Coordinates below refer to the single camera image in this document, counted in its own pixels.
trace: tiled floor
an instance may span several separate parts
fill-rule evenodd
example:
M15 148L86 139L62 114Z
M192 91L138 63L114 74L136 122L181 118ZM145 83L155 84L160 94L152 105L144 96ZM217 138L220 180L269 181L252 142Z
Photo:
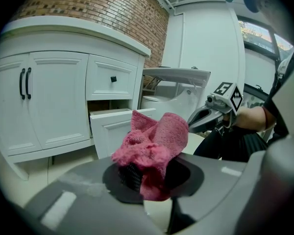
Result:
M203 139L198 135L189 134L189 141L183 152L193 154ZM54 164L52 164L51 158L24 162L22 166L29 173L29 179L23 181L16 176L0 153L0 187L9 200L24 207L36 193L65 172L77 165L96 159L98 157L92 146L55 156ZM145 201L144 206L151 219L161 230L165 231L169 223L171 200L164 202Z

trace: pink cloth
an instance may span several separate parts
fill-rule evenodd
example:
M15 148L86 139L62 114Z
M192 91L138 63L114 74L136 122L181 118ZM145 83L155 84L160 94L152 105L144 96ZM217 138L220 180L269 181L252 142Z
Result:
M145 200L163 201L170 190L163 185L169 161L185 148L188 124L180 116L165 113L159 121L133 111L131 132L112 154L120 166L134 163L143 172L140 194Z

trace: black sleeve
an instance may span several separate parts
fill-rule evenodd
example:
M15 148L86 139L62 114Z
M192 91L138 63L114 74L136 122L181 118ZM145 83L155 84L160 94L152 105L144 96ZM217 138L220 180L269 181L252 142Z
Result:
M264 102L263 107L265 107L276 118L279 115L279 111L278 111L277 107L275 106L275 104L272 100L272 97L277 93L277 91L279 90L280 87L281 87L281 85L279 85L279 83L278 83L278 75L277 75L277 73L275 73L274 82L273 82L272 88L270 90L270 94L267 97L266 101Z
M288 64L288 67L286 69L286 72L282 81L278 79L277 71L275 72L274 82L273 82L270 94L263 105L263 107L265 107L276 118L279 115L279 111L277 107L275 106L274 102L272 101L272 97L277 93L277 91L281 88L282 84L289 78L289 76L292 74L293 71L294 71L294 53L290 59L290 62Z

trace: cabinet drawer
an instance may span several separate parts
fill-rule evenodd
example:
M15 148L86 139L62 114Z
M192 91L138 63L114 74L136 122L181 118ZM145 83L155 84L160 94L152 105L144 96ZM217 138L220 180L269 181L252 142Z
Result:
M89 55L86 100L132 99L137 67L111 58Z
M138 112L152 118L156 109L143 109ZM109 157L122 144L126 134L131 130L132 111L108 113L90 116L95 147L99 159Z

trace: cabinet door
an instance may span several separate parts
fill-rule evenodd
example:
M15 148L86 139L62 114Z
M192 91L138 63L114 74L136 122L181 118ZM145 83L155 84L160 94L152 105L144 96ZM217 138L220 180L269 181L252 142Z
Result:
M152 117L156 109L143 109L138 112ZM126 134L131 131L132 111L90 116L95 147L99 159L109 157L122 144Z
M85 101L87 54L46 51L29 55L29 112L43 149L89 139Z
M136 66L89 55L86 100L132 99L136 71Z
M28 54L0 59L0 150L8 156L42 149L29 116L28 99L20 94L20 79L25 94L27 62Z

